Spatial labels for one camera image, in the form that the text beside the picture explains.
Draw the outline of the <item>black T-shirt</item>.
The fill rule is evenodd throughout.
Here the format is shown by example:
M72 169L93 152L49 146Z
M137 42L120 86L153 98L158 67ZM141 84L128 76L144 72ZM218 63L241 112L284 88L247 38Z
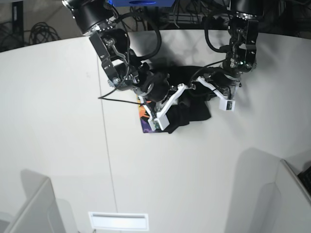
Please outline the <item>black T-shirt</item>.
M144 133L173 133L177 128L187 126L191 122L205 121L210 119L211 114L206 104L211 91L204 88L200 83L196 84L193 80L193 74L203 75L207 70L201 69L198 66L171 66L157 67L150 70L151 72L168 72L170 77L168 82L170 86L178 86L184 83L187 86L195 84L195 90L185 90L178 99L178 104L173 105L167 112L167 118L170 122L165 130L156 130L153 132L149 126L149 114L144 109L143 105L137 96L139 107L139 119L141 122L142 131Z

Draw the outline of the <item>blue box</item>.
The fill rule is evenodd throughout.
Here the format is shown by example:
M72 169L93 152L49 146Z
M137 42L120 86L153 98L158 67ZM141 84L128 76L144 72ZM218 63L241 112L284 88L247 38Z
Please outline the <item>blue box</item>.
M102 4L104 8L114 7L171 7L174 0L105 0Z

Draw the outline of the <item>black keyboard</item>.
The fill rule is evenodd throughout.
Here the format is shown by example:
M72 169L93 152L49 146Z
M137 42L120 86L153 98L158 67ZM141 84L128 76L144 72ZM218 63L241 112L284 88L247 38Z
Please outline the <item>black keyboard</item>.
M298 174L299 180L302 182L308 193L311 193L311 167Z

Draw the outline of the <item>grey partition panel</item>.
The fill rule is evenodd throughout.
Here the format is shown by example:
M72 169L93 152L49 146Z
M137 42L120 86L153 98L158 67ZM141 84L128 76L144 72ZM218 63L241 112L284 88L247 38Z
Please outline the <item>grey partition panel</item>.
M24 169L20 181L25 200L10 186L0 190L2 233L77 233L70 203L56 196L49 176Z

